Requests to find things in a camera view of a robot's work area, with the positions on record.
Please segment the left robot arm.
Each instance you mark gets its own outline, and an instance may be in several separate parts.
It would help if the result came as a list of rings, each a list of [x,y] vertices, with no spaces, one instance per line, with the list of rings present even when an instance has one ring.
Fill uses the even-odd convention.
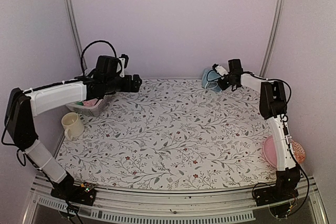
[[[71,103],[101,100],[117,92],[138,92],[142,79],[138,74],[125,74],[127,64],[127,55],[99,56],[90,73],[38,88],[14,88],[9,95],[4,132],[12,139],[10,145],[22,152],[67,200],[77,197],[78,188],[74,178],[39,139],[36,119]]]

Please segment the pink towel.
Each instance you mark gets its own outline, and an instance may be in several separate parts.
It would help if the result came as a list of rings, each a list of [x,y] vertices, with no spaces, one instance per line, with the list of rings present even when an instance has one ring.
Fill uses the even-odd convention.
[[[87,101],[83,101],[83,106],[85,107],[94,107],[96,105],[99,105],[99,103],[101,102],[100,99],[91,99],[91,100],[87,100]]]

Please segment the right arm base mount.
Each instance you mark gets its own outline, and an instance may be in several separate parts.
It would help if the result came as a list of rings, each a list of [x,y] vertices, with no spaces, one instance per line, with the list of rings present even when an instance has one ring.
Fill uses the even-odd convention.
[[[295,199],[299,196],[299,193],[296,189],[290,189],[289,191],[279,193],[275,185],[257,183],[252,188],[251,195],[257,206],[264,206],[289,199]]]

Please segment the white plastic basket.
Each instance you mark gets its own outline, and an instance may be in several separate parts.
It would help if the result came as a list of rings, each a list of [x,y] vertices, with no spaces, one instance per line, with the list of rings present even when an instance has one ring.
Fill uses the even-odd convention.
[[[79,105],[76,105],[76,102],[66,104],[66,107],[70,111],[76,112],[78,114],[98,117],[104,111],[104,109],[106,108],[108,103],[111,101],[111,99],[112,99],[112,94],[105,95],[103,99],[100,99],[101,102],[99,103],[99,105],[96,105],[94,107],[79,106]]]

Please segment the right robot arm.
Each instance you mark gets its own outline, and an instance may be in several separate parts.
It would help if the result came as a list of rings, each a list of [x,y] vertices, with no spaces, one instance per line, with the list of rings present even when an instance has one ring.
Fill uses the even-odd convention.
[[[300,165],[294,158],[291,136],[287,126],[286,82],[279,79],[266,79],[243,70],[239,59],[228,61],[229,69],[214,64],[212,69],[220,75],[219,87],[232,91],[246,87],[259,92],[259,113],[266,120],[272,133],[277,157],[276,185],[271,196],[276,201],[284,200],[294,190],[300,180]]]

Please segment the light blue towel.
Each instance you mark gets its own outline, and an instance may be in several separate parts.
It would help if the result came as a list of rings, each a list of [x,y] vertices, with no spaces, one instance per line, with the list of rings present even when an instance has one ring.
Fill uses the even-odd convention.
[[[222,89],[217,83],[219,79],[220,75],[217,74],[213,69],[205,69],[201,78],[202,88],[205,90],[212,90],[214,92],[221,92]]]

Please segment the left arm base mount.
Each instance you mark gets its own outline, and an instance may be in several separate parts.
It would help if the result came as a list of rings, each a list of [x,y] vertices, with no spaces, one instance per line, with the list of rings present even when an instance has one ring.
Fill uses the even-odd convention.
[[[97,191],[80,185],[75,185],[72,180],[64,180],[60,183],[52,183],[51,196],[66,202],[74,202],[81,205],[93,206]]]

